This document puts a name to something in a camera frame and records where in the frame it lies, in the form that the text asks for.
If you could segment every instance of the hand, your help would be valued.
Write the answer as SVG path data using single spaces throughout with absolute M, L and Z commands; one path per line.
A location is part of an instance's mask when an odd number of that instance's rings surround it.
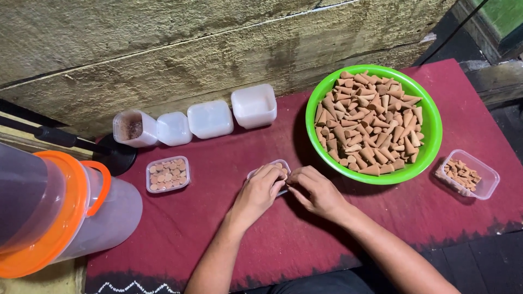
M 273 164 L 261 166 L 245 182 L 234 205 L 228 212 L 230 224 L 241 232 L 256 221 L 274 202 L 276 195 L 285 185 L 286 175 Z
M 339 223 L 347 213 L 346 208 L 351 206 L 332 182 L 311 166 L 295 169 L 287 184 L 299 184 L 305 188 L 310 193 L 309 199 L 294 187 L 289 187 L 289 191 L 308 211 L 330 221 Z

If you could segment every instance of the green plastic bowl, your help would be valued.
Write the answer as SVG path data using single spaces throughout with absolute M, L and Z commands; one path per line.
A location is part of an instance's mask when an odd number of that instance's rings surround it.
M 327 154 L 327 152 L 325 152 L 325 150 L 323 150 L 314 130 L 314 116 L 316 115 L 316 108 L 318 103 L 323 98 L 325 98 L 325 94 L 327 92 L 334 88 L 334 82 L 339 78 L 339 74 L 342 71 L 347 71 L 351 74 L 357 74 L 362 73 L 365 70 L 369 71 L 368 75 L 376 75 L 378 77 L 388 78 L 393 77 L 396 81 L 402 84 L 402 89 L 405 91 L 405 94 L 423 97 L 423 99 L 416 105 L 423 107 L 422 133 L 425 135 L 425 138 L 423 139 L 424 145 L 419 147 L 419 154 L 416 158 L 416 163 L 405 164 L 405 168 L 399 169 L 390 174 L 380 175 L 379 177 L 353 172 L 337 163 L 330 155 Z M 441 125 L 441 117 L 439 115 L 438 108 L 425 89 L 423 89 L 413 79 L 400 73 L 399 71 L 393 70 L 389 67 L 371 64 L 349 66 L 333 72 L 328 77 L 324 78 L 323 81 L 321 81 L 314 89 L 311 97 L 309 98 L 305 113 L 305 125 L 307 127 L 307 134 L 309 134 L 309 139 L 311 140 L 314 149 L 316 149 L 316 152 L 328 165 L 344 176 L 355 179 L 359 182 L 374 185 L 397 184 L 419 175 L 436 158 L 441 145 L 441 138 L 443 134 L 443 127 Z

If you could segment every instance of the maroon tablecloth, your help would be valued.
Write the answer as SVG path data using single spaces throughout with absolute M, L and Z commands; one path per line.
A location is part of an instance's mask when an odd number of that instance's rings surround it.
M 419 176 L 391 186 L 340 176 L 321 161 L 306 136 L 310 92 L 278 98 L 278 118 L 270 127 L 247 131 L 235 126 L 231 135 L 139 154 L 120 178 L 142 194 L 142 220 L 123 244 L 89 256 L 86 292 L 181 291 L 247 173 L 276 159 L 286 160 L 291 169 L 313 164 L 348 201 L 420 251 L 521 229 L 523 167 L 457 62 L 402 72 L 429 92 L 444 128 L 436 161 Z M 453 149 L 469 152 L 499 173 L 501 182 L 491 199 L 463 198 L 431 176 L 437 161 Z M 149 194 L 145 167 L 175 155 L 187 157 L 192 182 L 172 193 Z M 231 287 L 254 288 L 351 268 L 359 265 L 359 251 L 340 228 L 285 194 L 245 234 Z

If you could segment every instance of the round black base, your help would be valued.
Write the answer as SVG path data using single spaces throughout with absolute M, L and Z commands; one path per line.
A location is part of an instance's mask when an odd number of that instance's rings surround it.
M 97 145 L 105 146 L 112 150 L 111 155 L 93 152 L 93 160 L 103 163 L 113 177 L 129 170 L 138 154 L 138 149 L 116 142 L 112 133 L 103 137 Z

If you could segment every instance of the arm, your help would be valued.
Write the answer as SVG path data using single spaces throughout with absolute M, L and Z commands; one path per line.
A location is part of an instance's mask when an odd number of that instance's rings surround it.
M 185 293 L 229 293 L 240 241 L 247 229 L 269 209 L 285 185 L 283 171 L 274 165 L 260 167 L 247 180 L 216 236 L 193 272 Z
M 459 293 L 415 250 L 348 203 L 331 181 L 314 168 L 306 166 L 293 171 L 287 183 L 305 188 L 309 198 L 293 187 L 289 190 L 308 211 L 343 227 L 401 292 Z

